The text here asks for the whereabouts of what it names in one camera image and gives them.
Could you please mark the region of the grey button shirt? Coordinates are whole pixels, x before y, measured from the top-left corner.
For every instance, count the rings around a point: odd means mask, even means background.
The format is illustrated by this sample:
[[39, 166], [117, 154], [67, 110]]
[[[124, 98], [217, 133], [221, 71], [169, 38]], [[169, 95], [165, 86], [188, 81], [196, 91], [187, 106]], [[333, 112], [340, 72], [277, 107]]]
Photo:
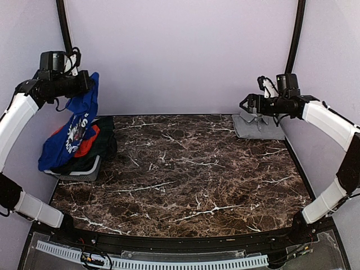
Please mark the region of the grey button shirt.
[[247, 140], [281, 140], [285, 134], [280, 127], [276, 127], [269, 116], [250, 114], [242, 111], [232, 115], [235, 134], [238, 138]]

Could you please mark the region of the blue printed t-shirt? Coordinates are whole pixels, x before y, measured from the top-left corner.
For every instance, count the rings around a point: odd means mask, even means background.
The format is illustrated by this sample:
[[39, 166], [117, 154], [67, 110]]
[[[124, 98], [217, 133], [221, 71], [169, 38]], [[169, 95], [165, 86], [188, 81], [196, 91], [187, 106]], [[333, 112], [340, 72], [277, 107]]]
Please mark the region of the blue printed t-shirt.
[[38, 160], [38, 170], [58, 168], [73, 158], [84, 139], [96, 134], [91, 123], [98, 113], [98, 87], [100, 75], [91, 75], [94, 86], [85, 94], [72, 98], [67, 109], [73, 114], [69, 121], [44, 143]]

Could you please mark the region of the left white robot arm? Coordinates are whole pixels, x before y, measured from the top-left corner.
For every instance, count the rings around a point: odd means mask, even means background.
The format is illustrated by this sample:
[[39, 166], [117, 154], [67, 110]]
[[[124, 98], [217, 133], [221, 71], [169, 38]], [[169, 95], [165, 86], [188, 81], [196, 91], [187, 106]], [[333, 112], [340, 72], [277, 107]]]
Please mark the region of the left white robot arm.
[[[39, 69], [31, 79], [21, 82], [13, 93], [8, 108], [1, 116], [1, 168], [19, 135], [44, 104], [59, 97], [73, 98], [88, 92], [94, 85], [88, 71], [78, 70], [81, 53], [74, 47], [70, 52], [47, 51], [40, 56]], [[1, 175], [1, 206], [31, 221], [58, 229], [57, 235], [67, 245], [79, 241], [79, 232], [66, 223], [65, 214], [42, 200], [26, 193], [16, 182]]]

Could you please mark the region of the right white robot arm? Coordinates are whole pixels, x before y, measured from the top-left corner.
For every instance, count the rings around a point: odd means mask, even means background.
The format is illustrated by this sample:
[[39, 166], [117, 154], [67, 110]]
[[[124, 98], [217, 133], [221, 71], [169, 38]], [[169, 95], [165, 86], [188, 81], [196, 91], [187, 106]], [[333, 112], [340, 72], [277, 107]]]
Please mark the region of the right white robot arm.
[[340, 115], [325, 101], [302, 94], [294, 73], [278, 74], [273, 82], [257, 78], [260, 93], [249, 93], [239, 107], [249, 114], [271, 118], [288, 116], [299, 119], [323, 133], [343, 152], [334, 180], [295, 218], [287, 232], [292, 244], [299, 244], [309, 234], [308, 225], [335, 212], [359, 189], [359, 126]]

